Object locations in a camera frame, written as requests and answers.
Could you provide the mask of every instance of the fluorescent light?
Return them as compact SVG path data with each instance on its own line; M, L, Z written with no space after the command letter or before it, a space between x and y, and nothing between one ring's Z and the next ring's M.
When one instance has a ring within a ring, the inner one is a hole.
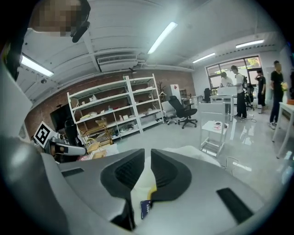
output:
M243 46L250 46L250 45L255 45L255 44L260 44L260 43L264 43L264 40L257 40L257 41L253 41L253 42L247 42L247 43L243 43L243 44L240 44L240 45L236 45L236 48L240 48L240 47L243 47Z
M167 37L167 35L169 35L170 32L173 31L175 29L175 27L177 27L177 25L178 24L171 22L165 28L165 30L161 33L161 35L157 38L157 40L155 41L155 43L153 44L153 46L149 50L148 54L152 54L159 47L159 45L162 43L162 41Z
M202 57L202 58L200 58L200 59L198 59L198 60L193 61L193 63L196 63L196 62L198 62L198 61L204 60L204 59L206 59L206 58L208 58L208 57L211 57L211 56L214 56L214 55L215 55L215 53L211 53L211 54L209 54L209 55L207 55L207 56L204 56L204 57Z
M37 72L40 72L48 77L51 77L54 73L52 73L51 71L45 69L44 67L42 67L41 65L38 65L36 62L28 59L27 57L25 57L23 55L23 59L21 62L23 65L28 66L30 68L32 68L33 70L36 70Z

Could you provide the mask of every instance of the ceiling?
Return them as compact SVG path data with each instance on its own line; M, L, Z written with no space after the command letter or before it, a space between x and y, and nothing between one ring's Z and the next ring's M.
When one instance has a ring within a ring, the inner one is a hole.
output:
M235 45L265 39L279 45L281 34L271 18L249 0L88 0L90 28L74 44L29 30L23 53L50 69L45 78L22 65L17 83L34 106L71 84L112 71L174 69L193 71L192 61L210 54L234 51ZM178 26L157 50L148 51L170 22ZM135 55L135 59L102 66L98 58Z

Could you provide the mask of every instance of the floor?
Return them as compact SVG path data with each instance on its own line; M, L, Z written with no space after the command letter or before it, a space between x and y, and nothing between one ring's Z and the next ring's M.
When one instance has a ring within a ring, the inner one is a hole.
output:
M234 119L229 123L228 133L225 145L217 157L217 160L229 173L248 184L258 192L265 201L269 201L276 193L280 192L281 171L287 162L283 159L277 159L276 154L282 145L288 120L282 118L281 129L278 132L275 143L271 141L274 130L268 126L270 111L264 114L258 114L258 110L248 111L248 120ZM119 152L124 152L134 148L144 148L145 156L149 156L152 148L179 148L187 145L199 147L199 126L195 128L188 124L185 129L181 126L171 123L158 124L150 127L142 134L133 134L116 141ZM294 128L288 144L287 151L294 152ZM247 168L241 168L233 165L237 162Z

